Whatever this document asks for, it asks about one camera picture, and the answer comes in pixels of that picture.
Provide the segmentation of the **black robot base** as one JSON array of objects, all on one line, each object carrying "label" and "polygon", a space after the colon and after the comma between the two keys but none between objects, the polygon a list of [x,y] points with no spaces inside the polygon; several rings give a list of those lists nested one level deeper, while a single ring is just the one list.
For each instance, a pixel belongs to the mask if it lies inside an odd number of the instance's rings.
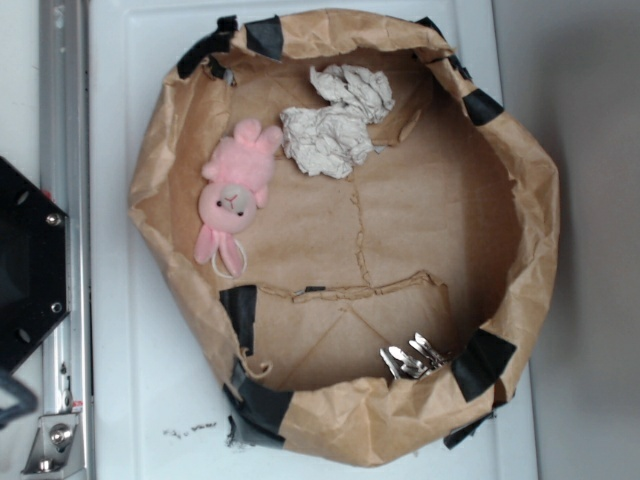
[{"label": "black robot base", "polygon": [[1,368],[11,373],[69,313],[67,219],[1,160]]}]

